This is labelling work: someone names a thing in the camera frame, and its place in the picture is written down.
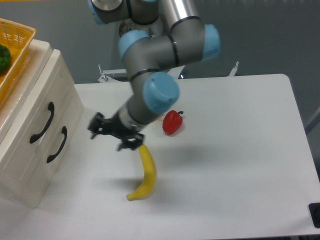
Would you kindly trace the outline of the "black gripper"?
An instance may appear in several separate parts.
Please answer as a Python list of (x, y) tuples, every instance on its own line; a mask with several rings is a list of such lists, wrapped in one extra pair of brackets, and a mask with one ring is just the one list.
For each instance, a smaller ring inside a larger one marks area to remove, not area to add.
[(104, 118), (104, 115), (97, 112), (90, 120), (87, 129), (90, 131), (90, 139), (97, 135), (111, 135), (121, 140), (117, 151), (130, 149), (132, 151), (139, 148), (144, 143), (144, 134), (139, 133), (135, 128), (126, 127), (120, 120), (118, 114), (112, 118)]

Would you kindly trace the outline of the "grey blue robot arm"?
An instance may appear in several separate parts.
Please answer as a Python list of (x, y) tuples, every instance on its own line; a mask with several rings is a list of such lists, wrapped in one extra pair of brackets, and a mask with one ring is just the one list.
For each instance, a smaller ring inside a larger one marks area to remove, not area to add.
[(90, 0), (88, 5), (99, 24), (132, 20), (151, 25), (163, 9), (167, 33), (152, 37), (145, 30), (132, 29), (119, 40), (132, 96), (113, 117), (96, 113), (88, 126), (93, 136), (120, 139), (119, 150), (135, 150), (143, 144), (142, 129), (179, 98), (179, 87), (167, 70), (216, 57), (220, 35), (214, 25), (202, 23), (192, 0)]

